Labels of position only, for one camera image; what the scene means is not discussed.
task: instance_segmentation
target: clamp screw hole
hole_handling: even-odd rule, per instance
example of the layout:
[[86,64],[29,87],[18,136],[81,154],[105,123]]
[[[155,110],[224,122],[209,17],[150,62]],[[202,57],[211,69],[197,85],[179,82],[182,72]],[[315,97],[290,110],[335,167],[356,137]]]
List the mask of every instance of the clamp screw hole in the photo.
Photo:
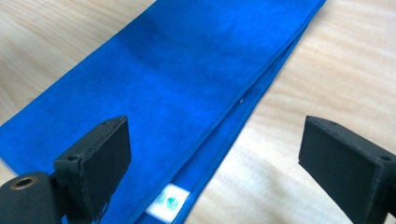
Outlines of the clamp screw hole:
[[68,161],[75,161],[76,159],[78,159],[78,156],[76,156],[76,155],[67,157]]

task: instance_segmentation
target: clamp jaw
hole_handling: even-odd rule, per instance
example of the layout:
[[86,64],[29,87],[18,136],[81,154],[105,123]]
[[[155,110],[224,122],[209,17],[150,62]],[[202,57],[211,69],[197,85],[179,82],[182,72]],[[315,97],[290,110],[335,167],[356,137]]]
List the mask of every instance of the clamp jaw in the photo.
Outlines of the clamp jaw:
[[102,122],[54,161],[55,172],[35,172],[0,188],[1,223],[100,221],[131,162],[126,117]]
[[396,217],[396,156],[347,128],[306,117],[300,165],[353,223]]

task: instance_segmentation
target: wooden table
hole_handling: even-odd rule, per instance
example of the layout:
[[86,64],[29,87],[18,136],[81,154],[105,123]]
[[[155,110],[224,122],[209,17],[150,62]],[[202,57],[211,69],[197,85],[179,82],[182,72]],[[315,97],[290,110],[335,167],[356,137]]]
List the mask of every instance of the wooden table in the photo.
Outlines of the wooden table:
[[[152,1],[1,1],[0,124]],[[350,222],[297,164],[304,119],[332,119],[396,153],[395,39],[395,1],[328,1],[188,222]],[[0,167],[2,184],[13,174]]]

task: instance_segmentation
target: blue fabric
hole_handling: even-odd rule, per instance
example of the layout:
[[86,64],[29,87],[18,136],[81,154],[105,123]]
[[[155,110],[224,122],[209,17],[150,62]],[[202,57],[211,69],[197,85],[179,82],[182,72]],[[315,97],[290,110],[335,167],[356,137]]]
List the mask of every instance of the blue fabric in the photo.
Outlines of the blue fabric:
[[0,128],[18,174],[51,162],[97,123],[127,115],[133,162],[103,223],[144,213],[170,182],[190,212],[323,0],[160,0]]

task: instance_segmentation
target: fabric label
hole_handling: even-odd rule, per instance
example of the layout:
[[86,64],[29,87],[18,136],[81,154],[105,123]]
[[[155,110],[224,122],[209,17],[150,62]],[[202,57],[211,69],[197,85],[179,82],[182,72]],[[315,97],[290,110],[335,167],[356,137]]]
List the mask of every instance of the fabric label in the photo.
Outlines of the fabric label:
[[164,223],[172,223],[189,195],[189,191],[174,184],[168,184],[146,209],[146,213]]

